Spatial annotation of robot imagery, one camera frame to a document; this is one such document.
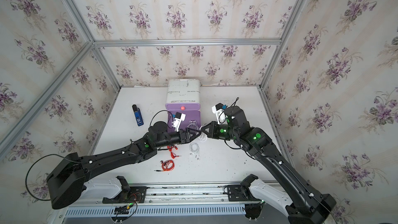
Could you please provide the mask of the white earphones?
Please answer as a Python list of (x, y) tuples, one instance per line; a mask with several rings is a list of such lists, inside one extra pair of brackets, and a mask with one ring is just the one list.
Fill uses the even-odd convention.
[(198, 143), (190, 143), (190, 156), (194, 157), (196, 160), (200, 160), (200, 147)]
[(202, 132), (201, 135), (197, 139), (198, 139), (199, 142), (204, 143), (204, 142), (207, 141), (208, 136), (205, 133)]
[(198, 125), (196, 120), (191, 120), (190, 123), (187, 125), (187, 128), (199, 130), (200, 126)]

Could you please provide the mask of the purple drawer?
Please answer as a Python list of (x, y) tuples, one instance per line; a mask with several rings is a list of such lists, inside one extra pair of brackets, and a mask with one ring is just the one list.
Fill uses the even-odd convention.
[(166, 103), (165, 107), (168, 111), (199, 111), (201, 108), (200, 103), (192, 102), (177, 102), (177, 103)]
[[(184, 122), (182, 122), (180, 125), (180, 129), (185, 130), (191, 120), (196, 120), (198, 125), (201, 127), (201, 112), (200, 111), (179, 111), (179, 112), (186, 115)], [(173, 114), (173, 118), (174, 118), (176, 111), (172, 111), (172, 114)], [(173, 122), (173, 119), (169, 120), (169, 122), (168, 122), (167, 131), (169, 133), (175, 131), (174, 128), (172, 127), (172, 122)]]

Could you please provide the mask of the purple top drawer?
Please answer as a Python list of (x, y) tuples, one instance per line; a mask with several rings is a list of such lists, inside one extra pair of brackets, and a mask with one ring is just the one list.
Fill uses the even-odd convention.
[(168, 111), (199, 111), (201, 108), (200, 103), (192, 102), (177, 102), (177, 103), (166, 103), (165, 107)]

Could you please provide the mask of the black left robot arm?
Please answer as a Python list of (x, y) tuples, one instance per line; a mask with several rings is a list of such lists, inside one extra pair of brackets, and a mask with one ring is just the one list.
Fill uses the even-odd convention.
[(160, 147), (189, 144), (201, 133), (192, 128), (168, 132), (167, 124), (158, 121), (141, 139), (125, 147), (91, 156), (71, 153), (46, 179), (51, 206), (53, 209), (65, 208), (80, 198), (87, 181), (119, 167), (144, 162), (154, 157)]

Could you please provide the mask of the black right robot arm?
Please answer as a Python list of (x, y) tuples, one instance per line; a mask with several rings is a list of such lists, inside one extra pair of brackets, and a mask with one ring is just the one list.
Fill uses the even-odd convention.
[(217, 120), (201, 128), (210, 139), (233, 141), (250, 158), (262, 164), (283, 187), (277, 190), (250, 174), (241, 186), (254, 198), (284, 214), (291, 224), (323, 224), (336, 206), (330, 194), (311, 186), (280, 153), (261, 128), (252, 127), (238, 106), (212, 107)]

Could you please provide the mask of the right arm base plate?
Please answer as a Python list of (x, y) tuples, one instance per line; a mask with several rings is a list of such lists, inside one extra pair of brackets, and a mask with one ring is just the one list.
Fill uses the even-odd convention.
[(227, 195), (229, 202), (261, 202), (250, 193), (248, 188), (241, 185), (226, 185), (223, 193)]

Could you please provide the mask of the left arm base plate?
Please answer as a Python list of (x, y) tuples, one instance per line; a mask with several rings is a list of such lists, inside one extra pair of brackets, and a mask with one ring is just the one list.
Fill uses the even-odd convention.
[(147, 187), (130, 187), (129, 190), (122, 190), (114, 198), (103, 198), (103, 204), (121, 204), (121, 203), (144, 203), (147, 193)]

